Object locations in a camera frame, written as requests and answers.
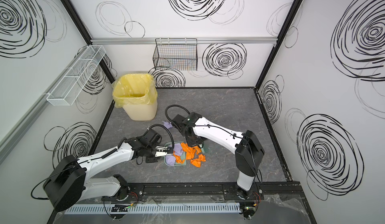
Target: crumpled cloth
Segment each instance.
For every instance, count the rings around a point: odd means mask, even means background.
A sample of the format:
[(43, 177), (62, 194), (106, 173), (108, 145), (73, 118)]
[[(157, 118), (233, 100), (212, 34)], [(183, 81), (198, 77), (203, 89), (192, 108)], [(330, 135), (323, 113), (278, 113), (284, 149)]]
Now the crumpled cloth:
[(195, 155), (195, 151), (197, 152), (197, 154), (202, 152), (199, 146), (189, 147), (185, 143), (181, 143), (180, 145), (182, 146), (183, 151), (186, 152), (186, 160), (193, 159)]
[(199, 153), (201, 153), (202, 152), (202, 150), (199, 148), (199, 146), (194, 146), (193, 147), (194, 149), (196, 149), (196, 154), (199, 154)]
[(166, 121), (162, 121), (162, 122), (163, 122), (164, 127), (166, 127), (167, 129), (171, 129), (172, 128), (172, 124), (171, 123), (166, 122)]
[(180, 143), (176, 143), (174, 145), (174, 152), (176, 155), (179, 155), (179, 156), (181, 156), (183, 154), (183, 149), (182, 149), (182, 146), (180, 145)]
[(185, 160), (181, 160), (181, 159), (180, 159), (180, 156), (179, 156), (179, 155), (176, 155), (175, 151), (174, 151), (173, 155), (175, 156), (175, 159), (176, 159), (175, 161), (176, 161), (176, 163), (178, 163), (178, 164), (183, 164), (183, 163), (184, 163)]
[(166, 155), (164, 158), (166, 160), (166, 164), (174, 166), (176, 160), (176, 157), (174, 155)]
[(190, 163), (193, 164), (194, 166), (200, 168), (201, 167), (201, 162), (206, 161), (206, 156), (200, 154), (197, 159), (190, 160)]

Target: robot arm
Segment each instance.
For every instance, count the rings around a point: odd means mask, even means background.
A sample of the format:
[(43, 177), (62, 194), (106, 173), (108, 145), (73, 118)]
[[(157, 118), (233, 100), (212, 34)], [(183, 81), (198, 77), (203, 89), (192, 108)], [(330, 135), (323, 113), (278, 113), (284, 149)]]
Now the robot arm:
[(80, 200), (99, 196), (114, 196), (118, 200), (127, 198), (130, 188), (122, 176), (92, 177), (116, 164), (137, 157), (145, 157), (146, 163), (153, 163), (157, 162), (158, 156), (171, 154), (174, 145), (171, 148), (158, 146), (162, 137), (151, 129), (154, 126), (165, 128), (162, 125), (153, 125), (143, 135), (123, 138), (111, 149), (86, 157), (75, 158), (69, 155), (63, 158), (43, 184), (54, 209), (64, 211)]
[[(187, 117), (176, 115), (172, 120), (168, 116), (168, 109), (179, 107), (184, 109)], [(256, 135), (247, 130), (246, 133), (229, 130), (210, 122), (205, 117), (195, 112), (189, 112), (182, 106), (170, 105), (165, 111), (167, 119), (186, 138), (190, 147), (202, 146), (204, 140), (212, 140), (235, 154), (236, 166), (239, 169), (237, 180), (238, 194), (248, 197), (251, 185), (262, 162), (264, 150)]]

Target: yellow trash can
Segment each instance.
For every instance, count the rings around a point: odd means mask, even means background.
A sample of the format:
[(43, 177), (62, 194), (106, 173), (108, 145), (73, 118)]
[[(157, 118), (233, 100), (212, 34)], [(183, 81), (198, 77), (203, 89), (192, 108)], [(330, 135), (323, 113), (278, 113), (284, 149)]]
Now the yellow trash can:
[(158, 108), (158, 92), (151, 74), (126, 74), (113, 82), (115, 107), (123, 108), (132, 120), (152, 120)]

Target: yellow plastic bag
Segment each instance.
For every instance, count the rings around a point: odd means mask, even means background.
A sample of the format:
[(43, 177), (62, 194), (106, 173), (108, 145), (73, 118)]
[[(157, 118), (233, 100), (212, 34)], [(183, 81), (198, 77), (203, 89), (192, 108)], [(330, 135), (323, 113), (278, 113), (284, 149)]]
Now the yellow plastic bag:
[(112, 87), (117, 108), (124, 105), (152, 105), (158, 97), (154, 77), (148, 73), (123, 75), (113, 82)]

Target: wall-mounted basket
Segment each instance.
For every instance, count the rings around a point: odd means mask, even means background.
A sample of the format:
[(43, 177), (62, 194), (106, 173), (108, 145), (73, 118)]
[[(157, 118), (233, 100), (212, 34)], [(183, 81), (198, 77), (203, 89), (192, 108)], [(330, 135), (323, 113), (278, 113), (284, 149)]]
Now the wall-mounted basket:
[(171, 67), (177, 70), (196, 71), (198, 54), (196, 38), (158, 38), (152, 61), (154, 67)]
[(105, 55), (102, 45), (89, 45), (80, 53), (64, 77), (47, 97), (53, 106), (70, 106)]

